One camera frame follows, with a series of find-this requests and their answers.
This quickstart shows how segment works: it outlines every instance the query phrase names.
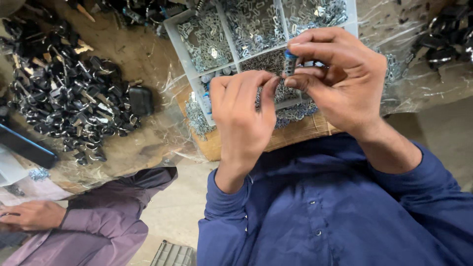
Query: purple shirt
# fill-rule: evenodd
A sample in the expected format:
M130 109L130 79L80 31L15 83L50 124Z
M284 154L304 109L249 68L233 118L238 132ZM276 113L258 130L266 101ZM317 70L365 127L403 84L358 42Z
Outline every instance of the purple shirt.
M142 210L176 177L167 175L151 189L113 181L78 196L69 201L60 229L37 233L2 265L126 265L148 235Z

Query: shirt cuff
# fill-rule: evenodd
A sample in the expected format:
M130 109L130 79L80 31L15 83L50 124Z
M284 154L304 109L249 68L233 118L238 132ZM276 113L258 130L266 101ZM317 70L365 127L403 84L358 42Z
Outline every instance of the shirt cuff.
M60 228L62 230L86 231L90 216L91 211L87 209L68 210Z
M369 164L370 170L375 175L378 184L390 193L423 194L433 189L458 188L458 184L448 172L442 162L427 148L412 142L422 152L420 164L402 174L387 174L374 169Z
M206 211L214 216L228 216L243 213L245 204L250 195L251 180L247 175L240 190L234 194L226 194L215 184L215 174L218 169L213 170L207 182L207 204Z

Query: person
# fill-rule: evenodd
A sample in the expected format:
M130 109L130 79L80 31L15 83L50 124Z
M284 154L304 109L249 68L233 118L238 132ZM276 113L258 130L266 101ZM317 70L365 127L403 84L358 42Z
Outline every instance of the person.
M176 179L175 167L144 169L79 195L67 209L51 201L4 207L4 229L38 232L3 266L126 265L148 235L141 212Z
M327 67L298 68L285 85L346 133L263 153L279 78L214 78L221 162L208 179L198 265L473 265L472 194L379 115L386 58L337 27L307 30L288 49Z

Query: white plastic part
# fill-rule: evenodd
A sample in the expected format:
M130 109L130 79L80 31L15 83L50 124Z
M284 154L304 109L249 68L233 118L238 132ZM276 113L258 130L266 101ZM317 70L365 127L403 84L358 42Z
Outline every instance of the white plastic part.
M0 145L0 186L9 186L28 176L28 170Z
M215 122L211 118L212 116L207 114L207 112L209 110L211 110L211 107L210 106L205 106L205 104L202 100L203 99L202 97L205 94L205 91L201 88L201 86L199 84L200 77L203 76L203 75L209 74L209 73L213 73L217 70L222 70L226 67L230 67L230 68L232 68L232 70L234 68L236 68L238 73L241 73L242 71L241 71L241 68L240 68L240 62L248 60L248 59L253 58L255 56L265 54L267 52L270 52L270 51L273 51L273 50L276 50L276 49L284 48L284 47L287 46L287 43L285 43L285 44L282 44L282 45L278 45L276 47L266 49L266 50L261 51L259 53L252 54L252 55L250 55L246 58L240 59L239 56L238 56L235 44L233 42L232 34L231 34L231 31L230 31L230 28L228 27L227 18L225 16L225 13L223 12L223 8L220 5L220 3L218 3L217 1L215 1L215 2L216 2L215 6L217 8L217 12L218 12L220 21L222 23L223 31L225 33L225 38L227 39L228 45L230 47L230 50L231 50L232 56L233 56L233 62L228 63L226 65L211 69L209 71L205 71L203 73L197 73L197 71L195 70L194 65L192 63L192 60L191 60L191 57L189 55L189 52L187 51L187 49L184 45L184 42L182 42L179 31L177 30L177 25L179 23L182 23L182 22L186 21L188 18L190 18L192 16L195 16L194 11L187 10L187 11L184 11L183 13L181 13L179 15L176 15L176 16L174 16L172 18L169 18L169 19L164 21L164 26L166 27L169 38L171 39L171 42L172 42L172 44L173 44L173 46L176 50L177 56L179 57L179 60L181 61L182 67L184 68L185 74L187 75L187 78L189 79L191 87L194 90L194 92L196 93L196 98L199 102L199 105L201 106L201 109L203 110L203 112L205 114L205 118L207 119L207 122L209 123L209 125L215 125ZM348 20L346 22L338 25L338 27L343 27L345 30L347 30L348 32L350 32L351 34L353 34L354 36L356 36L358 38L358 17L357 17L357 11L356 11L356 0L345 0L345 2L346 2L346 6L347 6L346 12L347 12ZM274 5L277 8L280 8L281 16L284 18L285 15L284 15L284 9L282 8L282 1L281 0L274 0ZM286 36L286 38L288 38L289 37L289 32L288 32L286 23L283 23L283 29L284 29L284 35ZM276 109L291 107L291 106L294 106L294 105L299 104L301 102L303 102L302 97L299 97L299 98L296 98L296 99L290 99L290 100L287 100L287 101L276 104Z

